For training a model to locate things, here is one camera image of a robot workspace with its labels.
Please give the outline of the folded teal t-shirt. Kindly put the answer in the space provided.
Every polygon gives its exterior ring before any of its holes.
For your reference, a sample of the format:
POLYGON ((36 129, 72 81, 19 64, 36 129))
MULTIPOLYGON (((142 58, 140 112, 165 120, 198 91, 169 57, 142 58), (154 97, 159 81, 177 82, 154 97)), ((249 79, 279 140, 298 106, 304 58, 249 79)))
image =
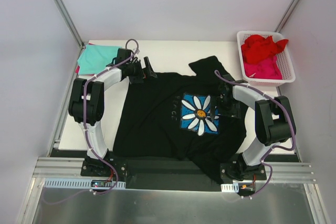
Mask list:
POLYGON ((112 60, 117 56, 118 46, 101 46, 88 44, 88 62, 90 64, 89 74, 98 74, 102 72, 106 65, 112 63, 112 60))

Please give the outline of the black t-shirt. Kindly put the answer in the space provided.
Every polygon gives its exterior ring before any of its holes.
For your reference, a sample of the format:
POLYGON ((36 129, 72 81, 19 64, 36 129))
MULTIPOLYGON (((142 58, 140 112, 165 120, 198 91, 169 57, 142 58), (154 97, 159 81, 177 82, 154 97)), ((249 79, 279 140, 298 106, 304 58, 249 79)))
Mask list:
POLYGON ((220 184, 220 165, 246 137, 245 117, 211 112, 211 98, 219 95, 215 70, 227 74, 217 57, 192 62, 190 68, 193 76, 158 73, 129 85, 113 152, 119 157, 188 159, 220 184))

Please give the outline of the aluminium frame post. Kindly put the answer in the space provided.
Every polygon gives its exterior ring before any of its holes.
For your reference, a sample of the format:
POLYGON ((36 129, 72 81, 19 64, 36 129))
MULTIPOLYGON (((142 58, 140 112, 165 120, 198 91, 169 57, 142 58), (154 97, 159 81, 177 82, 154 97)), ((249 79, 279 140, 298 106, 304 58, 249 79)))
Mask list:
POLYGON ((84 41, 82 40, 76 26, 75 26, 75 23, 74 21, 72 20, 63 0, 54 0, 65 24, 67 25, 70 33, 72 34, 74 40, 76 41, 76 44, 79 46, 79 48, 83 48, 85 43, 84 41))
POLYGON ((299 6, 301 0, 291 0, 288 7, 286 8, 284 14, 282 15, 279 23, 277 24, 274 32, 281 33, 285 28, 288 21, 291 19, 291 16, 294 14, 296 8, 299 6))

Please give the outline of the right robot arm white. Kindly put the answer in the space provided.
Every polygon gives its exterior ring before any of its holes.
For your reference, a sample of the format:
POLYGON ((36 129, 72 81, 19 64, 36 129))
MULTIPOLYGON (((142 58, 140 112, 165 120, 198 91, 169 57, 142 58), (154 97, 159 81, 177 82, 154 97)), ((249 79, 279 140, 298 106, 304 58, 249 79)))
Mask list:
POLYGON ((271 97, 247 83, 236 81, 221 81, 219 96, 211 101, 211 116, 214 118, 217 107, 224 116, 240 118, 242 104, 255 112, 256 137, 240 154, 236 166, 237 175, 248 179, 272 150, 295 150, 296 126, 287 97, 271 97))

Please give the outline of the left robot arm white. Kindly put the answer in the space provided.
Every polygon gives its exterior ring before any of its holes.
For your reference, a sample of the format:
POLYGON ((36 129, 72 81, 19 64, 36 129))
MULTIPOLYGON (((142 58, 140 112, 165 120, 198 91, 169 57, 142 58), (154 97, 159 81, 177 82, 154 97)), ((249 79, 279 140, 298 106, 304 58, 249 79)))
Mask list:
POLYGON ((87 146, 87 156, 96 159, 92 169, 99 176, 110 173, 111 164, 105 160, 108 148, 104 141, 101 119, 104 114, 104 93, 113 85, 128 78, 131 84, 143 83, 147 78, 156 78, 149 57, 144 57, 145 67, 137 58, 138 50, 120 48, 117 57, 101 72, 88 79, 73 81, 68 112, 83 132, 87 146))

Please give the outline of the magenta t-shirt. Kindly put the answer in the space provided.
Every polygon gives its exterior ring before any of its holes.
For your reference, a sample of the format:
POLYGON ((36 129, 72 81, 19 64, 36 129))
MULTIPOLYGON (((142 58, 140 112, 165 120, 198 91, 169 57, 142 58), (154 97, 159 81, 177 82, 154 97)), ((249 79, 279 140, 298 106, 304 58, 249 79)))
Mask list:
POLYGON ((259 63, 244 62, 244 69, 246 76, 249 78, 282 80, 276 56, 264 59, 259 63))

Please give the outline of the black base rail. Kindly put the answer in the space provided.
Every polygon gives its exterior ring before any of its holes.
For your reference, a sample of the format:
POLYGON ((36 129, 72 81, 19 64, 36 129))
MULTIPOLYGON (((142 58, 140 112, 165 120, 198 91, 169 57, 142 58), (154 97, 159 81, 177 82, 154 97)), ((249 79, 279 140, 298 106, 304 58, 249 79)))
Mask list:
POLYGON ((48 171, 57 176, 117 179, 126 189, 215 192, 221 188, 193 162, 171 158, 111 156, 106 165, 82 157, 53 157, 48 171))

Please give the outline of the white plastic basket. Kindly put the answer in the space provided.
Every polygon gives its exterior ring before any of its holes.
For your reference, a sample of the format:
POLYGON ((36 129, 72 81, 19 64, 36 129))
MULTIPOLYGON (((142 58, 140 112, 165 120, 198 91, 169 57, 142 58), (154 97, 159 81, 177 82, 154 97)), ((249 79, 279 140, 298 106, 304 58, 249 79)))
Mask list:
POLYGON ((282 80, 272 80, 272 79, 254 79, 249 78, 245 74, 244 69, 244 60, 241 52, 241 45, 244 44, 245 40, 251 35, 261 35, 264 38, 268 36, 272 36, 274 42, 278 42, 279 40, 285 39, 282 34, 269 32, 269 31, 239 31, 237 33, 237 43, 238 43, 238 53, 240 59, 240 66, 241 71, 243 74, 243 79, 253 85, 260 85, 260 86, 271 86, 271 87, 278 87, 284 83, 291 83, 295 81, 295 72, 293 69, 292 61, 290 58, 289 51, 287 46, 285 47, 284 51, 276 54, 277 57, 277 65, 282 74, 282 80))

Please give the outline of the left aluminium frame post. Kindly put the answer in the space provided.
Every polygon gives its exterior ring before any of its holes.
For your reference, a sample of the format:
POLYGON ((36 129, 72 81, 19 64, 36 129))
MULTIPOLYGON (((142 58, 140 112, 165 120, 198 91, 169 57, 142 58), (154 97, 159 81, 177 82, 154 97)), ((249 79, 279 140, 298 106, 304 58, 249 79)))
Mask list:
POLYGON ((72 34, 74 40, 76 41, 76 44, 79 46, 79 48, 83 48, 85 43, 84 41, 82 40, 76 26, 75 26, 75 23, 74 21, 72 20, 63 0, 54 0, 65 24, 67 25, 70 33, 72 34))

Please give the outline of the red t-shirt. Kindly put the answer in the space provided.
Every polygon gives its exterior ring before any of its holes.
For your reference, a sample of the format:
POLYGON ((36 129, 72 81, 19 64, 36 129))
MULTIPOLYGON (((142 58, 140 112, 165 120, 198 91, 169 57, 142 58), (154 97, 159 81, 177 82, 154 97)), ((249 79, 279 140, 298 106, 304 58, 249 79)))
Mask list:
POLYGON ((243 60, 249 64, 257 64, 283 52, 288 42, 288 39, 274 42, 272 36, 264 38, 261 35, 251 35, 241 45, 243 60))

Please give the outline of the right aluminium frame post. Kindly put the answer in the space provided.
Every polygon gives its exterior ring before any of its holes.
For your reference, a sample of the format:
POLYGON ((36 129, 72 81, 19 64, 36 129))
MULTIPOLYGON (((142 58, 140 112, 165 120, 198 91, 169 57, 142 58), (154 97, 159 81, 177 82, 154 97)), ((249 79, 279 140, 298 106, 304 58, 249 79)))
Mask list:
POLYGON ((284 14, 282 15, 279 23, 277 24, 274 32, 281 33, 285 28, 288 21, 291 19, 291 16, 294 14, 296 8, 299 6, 301 0, 291 0, 288 7, 286 8, 284 14))

